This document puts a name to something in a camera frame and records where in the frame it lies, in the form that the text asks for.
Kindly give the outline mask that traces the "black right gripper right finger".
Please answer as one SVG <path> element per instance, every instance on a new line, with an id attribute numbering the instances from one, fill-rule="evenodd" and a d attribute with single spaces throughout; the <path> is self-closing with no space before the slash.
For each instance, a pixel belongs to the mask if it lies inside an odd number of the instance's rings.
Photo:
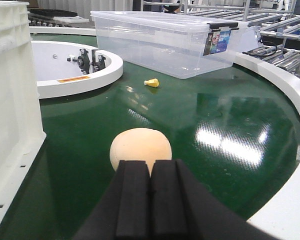
<path id="1" fill-rule="evenodd" d="M 157 160 L 151 173 L 154 240 L 273 240 L 218 201 L 184 162 Z"/>

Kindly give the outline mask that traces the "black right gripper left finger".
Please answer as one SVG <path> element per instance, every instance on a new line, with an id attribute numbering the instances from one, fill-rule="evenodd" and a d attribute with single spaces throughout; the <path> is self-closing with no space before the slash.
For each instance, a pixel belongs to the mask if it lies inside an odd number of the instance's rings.
<path id="1" fill-rule="evenodd" d="M 148 240 L 150 175 L 144 161 L 121 160 L 75 240 Z"/>

